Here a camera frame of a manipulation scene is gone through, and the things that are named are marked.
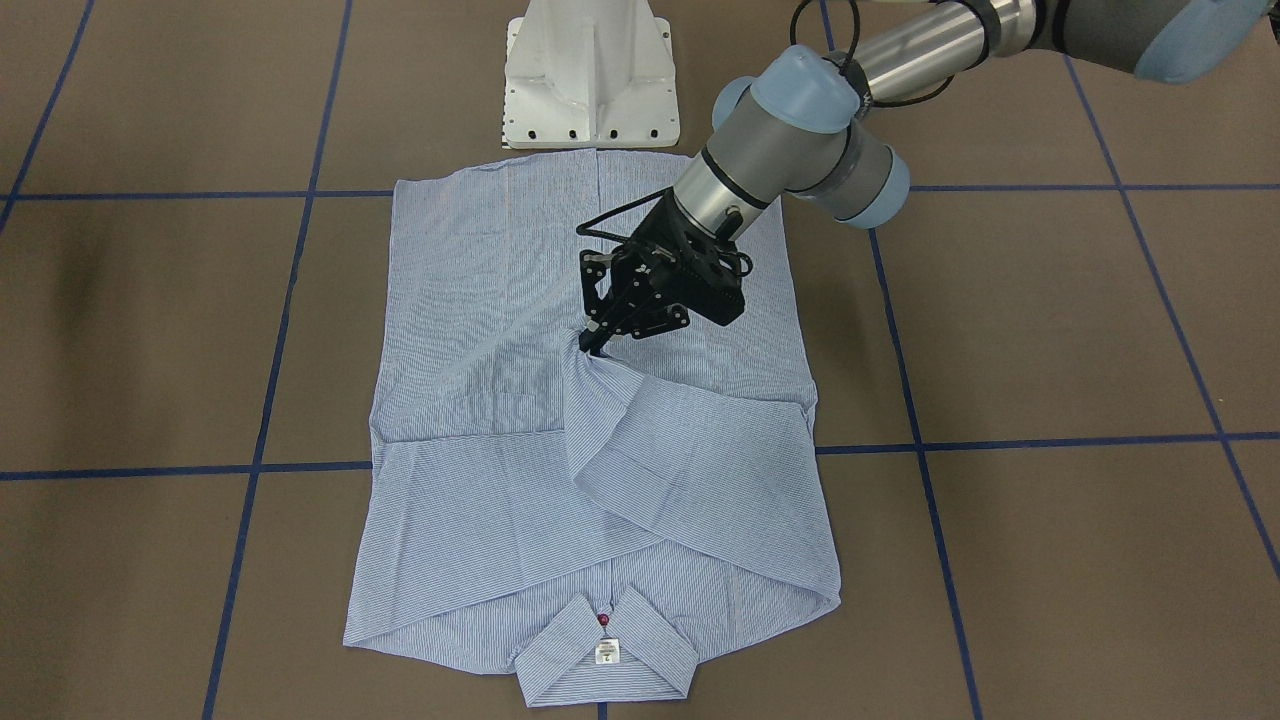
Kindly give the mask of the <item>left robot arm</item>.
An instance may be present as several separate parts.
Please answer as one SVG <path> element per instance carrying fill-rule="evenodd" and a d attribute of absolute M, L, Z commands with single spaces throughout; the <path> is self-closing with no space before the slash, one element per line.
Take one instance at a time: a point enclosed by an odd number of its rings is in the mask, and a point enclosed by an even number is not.
<path fill-rule="evenodd" d="M 709 140 L 671 187 L 640 199 L 646 214 L 630 234 L 579 225 L 613 243 L 580 255 L 579 348 L 598 356 L 616 337 L 678 331 L 694 316 L 737 320 L 754 268 L 739 238 L 783 195 L 860 229 L 895 217 L 910 172 L 863 127 L 870 111 L 928 101 L 960 73 L 1027 50 L 1185 85 L 1263 22 L 1277 23 L 1275 1 L 933 1 L 842 53 L 792 44 L 723 87 Z"/>

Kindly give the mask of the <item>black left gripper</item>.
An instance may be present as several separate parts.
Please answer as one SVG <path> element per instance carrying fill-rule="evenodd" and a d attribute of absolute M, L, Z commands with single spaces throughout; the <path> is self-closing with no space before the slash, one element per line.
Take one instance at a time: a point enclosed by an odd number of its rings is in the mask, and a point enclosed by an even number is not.
<path fill-rule="evenodd" d="M 746 227 L 730 206 L 708 232 L 662 190 L 579 225 L 579 234 L 614 242 L 579 255 L 585 327 L 579 350 L 607 357 L 614 337 L 644 340 L 687 327 L 694 315 L 728 325 L 745 309 L 749 256 L 735 242 Z"/>

